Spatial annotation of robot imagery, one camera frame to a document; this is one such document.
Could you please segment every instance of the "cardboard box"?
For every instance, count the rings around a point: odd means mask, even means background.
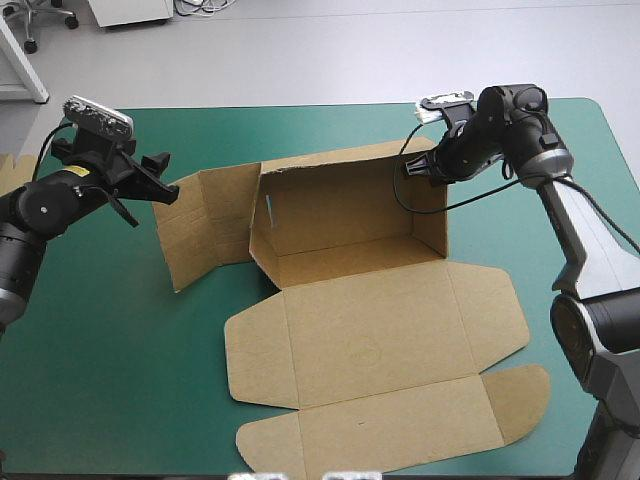
[[[0,154],[0,196],[31,181],[36,157],[23,155],[14,161],[13,155]]]
[[[282,290],[225,326],[232,396],[298,410],[238,431],[258,471],[303,480],[498,448],[546,409],[541,367],[481,374],[528,343],[522,310],[505,272],[445,260],[445,213],[398,206],[402,143],[203,170],[154,206],[176,290],[251,258]],[[416,138],[404,157],[432,146]],[[401,185],[414,208],[446,205],[445,186]]]
[[[392,160],[402,143],[202,170],[176,182],[178,200],[154,204],[174,289],[252,258],[282,288],[445,257],[446,215],[413,216],[394,200]],[[404,157],[432,145],[416,138]],[[446,187],[415,180],[404,192],[414,205],[446,203]]]

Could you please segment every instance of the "gray robot arm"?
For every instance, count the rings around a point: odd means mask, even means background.
[[[599,401],[572,477],[638,480],[640,259],[621,247],[573,182],[573,157],[547,116],[541,88],[489,87],[476,108],[471,99],[464,92],[418,105],[424,123],[444,119],[448,128],[434,149],[405,164],[405,173],[455,183],[502,158],[536,190],[566,258],[553,284],[560,294],[551,323],[582,388]]]

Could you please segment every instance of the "chair wheel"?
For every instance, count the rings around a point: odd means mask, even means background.
[[[36,53],[38,51],[38,44],[35,40],[27,40],[24,42],[24,51],[27,53]]]
[[[67,26],[69,30],[74,30],[78,28],[78,26],[80,25],[80,22],[78,22],[78,18],[75,15],[73,15],[72,17],[69,16],[65,18],[64,24]]]

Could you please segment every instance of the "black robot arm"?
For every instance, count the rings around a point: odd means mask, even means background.
[[[566,258],[553,285],[556,337],[580,381],[599,405],[572,478],[640,478],[640,259],[624,250],[595,202],[571,178],[573,157],[549,117],[546,93],[532,84],[428,97],[423,123],[444,119],[447,131],[407,175],[454,183],[504,161],[535,189]]]
[[[170,204],[178,197],[177,186],[160,181],[168,153],[141,163],[131,158],[131,118],[80,97],[69,99],[64,112],[76,125],[73,142],[52,146],[64,167],[41,179],[34,174],[0,197],[0,331],[24,313],[49,240],[105,204],[135,227],[120,199]]]

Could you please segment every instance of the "white floor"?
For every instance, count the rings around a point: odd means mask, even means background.
[[[30,59],[51,100],[24,142],[5,140],[14,153],[37,152],[71,94],[116,108],[299,105],[534,82],[597,101],[640,178],[640,0],[238,0],[215,19],[115,32],[67,4],[82,25],[39,29]]]

